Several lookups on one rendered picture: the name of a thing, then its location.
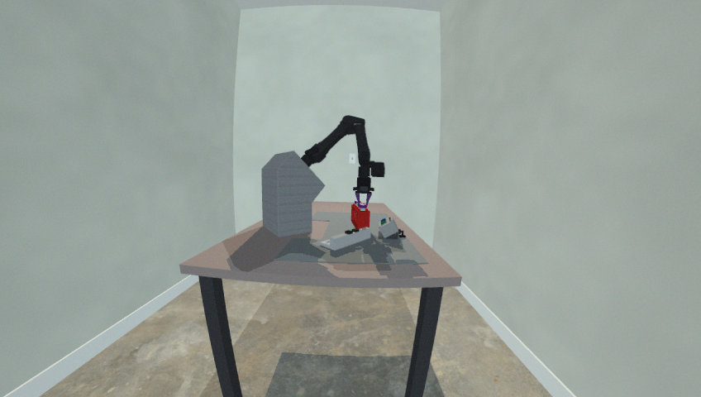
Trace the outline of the grey flat mat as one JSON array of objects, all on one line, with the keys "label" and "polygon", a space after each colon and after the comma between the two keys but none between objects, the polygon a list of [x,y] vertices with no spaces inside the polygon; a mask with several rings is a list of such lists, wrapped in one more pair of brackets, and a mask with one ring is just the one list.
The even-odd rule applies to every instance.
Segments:
[{"label": "grey flat mat", "polygon": [[399,237],[402,233],[398,234],[398,240],[378,239],[379,222],[388,217],[386,213],[371,213],[371,237],[334,251],[321,246],[320,242],[354,229],[351,213],[315,212],[312,221],[330,221],[322,239],[293,238],[274,259],[356,264],[428,264],[406,237]]}]

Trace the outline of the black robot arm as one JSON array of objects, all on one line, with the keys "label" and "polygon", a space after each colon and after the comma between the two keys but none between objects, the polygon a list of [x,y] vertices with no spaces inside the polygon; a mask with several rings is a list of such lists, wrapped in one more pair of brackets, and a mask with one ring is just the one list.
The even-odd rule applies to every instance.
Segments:
[{"label": "black robot arm", "polygon": [[370,149],[365,135],[365,120],[363,118],[344,116],[337,128],[324,140],[315,144],[313,148],[304,151],[305,155],[301,159],[309,167],[312,163],[320,163],[341,138],[351,134],[356,136],[359,164],[366,165],[359,166],[358,176],[363,176],[363,178],[357,178],[357,188],[366,191],[370,189],[371,184],[371,178],[365,178],[370,177],[370,168],[372,177],[384,177],[384,162],[370,161]]}]

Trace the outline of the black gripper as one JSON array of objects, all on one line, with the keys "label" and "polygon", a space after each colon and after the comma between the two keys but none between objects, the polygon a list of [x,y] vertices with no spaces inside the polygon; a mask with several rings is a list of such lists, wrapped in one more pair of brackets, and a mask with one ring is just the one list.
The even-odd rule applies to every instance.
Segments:
[{"label": "black gripper", "polygon": [[[358,178],[363,178],[363,176],[358,176]],[[369,202],[369,200],[370,200],[370,197],[371,197],[371,195],[372,195],[372,193],[371,193],[370,191],[374,191],[374,188],[370,188],[370,189],[368,189],[368,190],[366,190],[366,191],[361,191],[360,188],[353,187],[353,190],[357,190],[357,191],[355,191],[355,196],[356,196],[356,198],[357,198],[359,207],[360,207],[360,194],[367,194],[367,199],[366,199],[366,207],[367,207],[368,202]]]}]

